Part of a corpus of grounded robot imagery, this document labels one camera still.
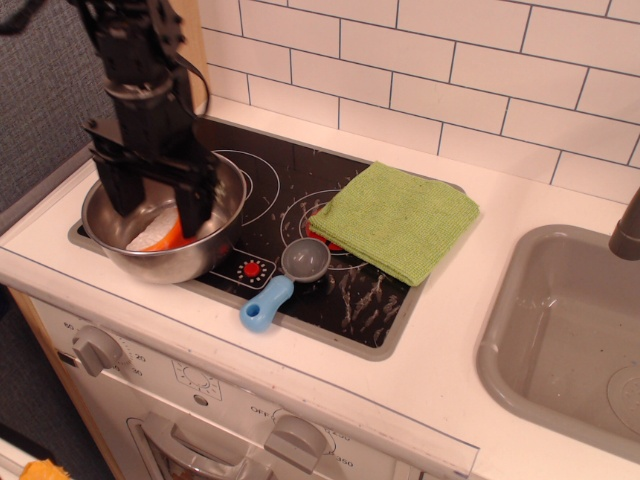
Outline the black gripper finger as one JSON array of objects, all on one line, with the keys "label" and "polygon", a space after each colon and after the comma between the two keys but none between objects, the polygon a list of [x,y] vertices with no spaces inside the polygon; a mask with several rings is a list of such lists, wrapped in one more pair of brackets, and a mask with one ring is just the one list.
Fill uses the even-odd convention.
[{"label": "black gripper finger", "polygon": [[211,216],[215,190],[205,182],[196,186],[179,185],[174,192],[183,236],[194,237]]},{"label": "black gripper finger", "polygon": [[131,214],[145,199],[142,176],[128,163],[115,162],[94,155],[100,181],[107,196],[121,216]]}]

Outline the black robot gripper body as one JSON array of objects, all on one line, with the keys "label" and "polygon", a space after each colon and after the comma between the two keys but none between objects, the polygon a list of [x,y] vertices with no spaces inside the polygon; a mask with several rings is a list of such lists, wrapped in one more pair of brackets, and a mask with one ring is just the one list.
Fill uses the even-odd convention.
[{"label": "black robot gripper body", "polygon": [[155,98],[112,98],[116,116],[87,120],[93,153],[128,163],[141,176],[173,189],[205,182],[215,190],[217,161],[195,136],[196,114],[188,84]]}]

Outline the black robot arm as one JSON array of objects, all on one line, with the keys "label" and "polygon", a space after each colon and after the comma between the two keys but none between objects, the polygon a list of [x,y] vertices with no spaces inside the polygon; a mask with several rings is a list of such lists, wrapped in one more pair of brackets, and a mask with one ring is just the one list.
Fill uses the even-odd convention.
[{"label": "black robot arm", "polygon": [[1,5],[1,223],[42,198],[63,160],[93,142],[115,210],[145,180],[170,186],[183,232],[209,218],[217,162],[198,141],[181,16],[166,1],[5,1]]}]

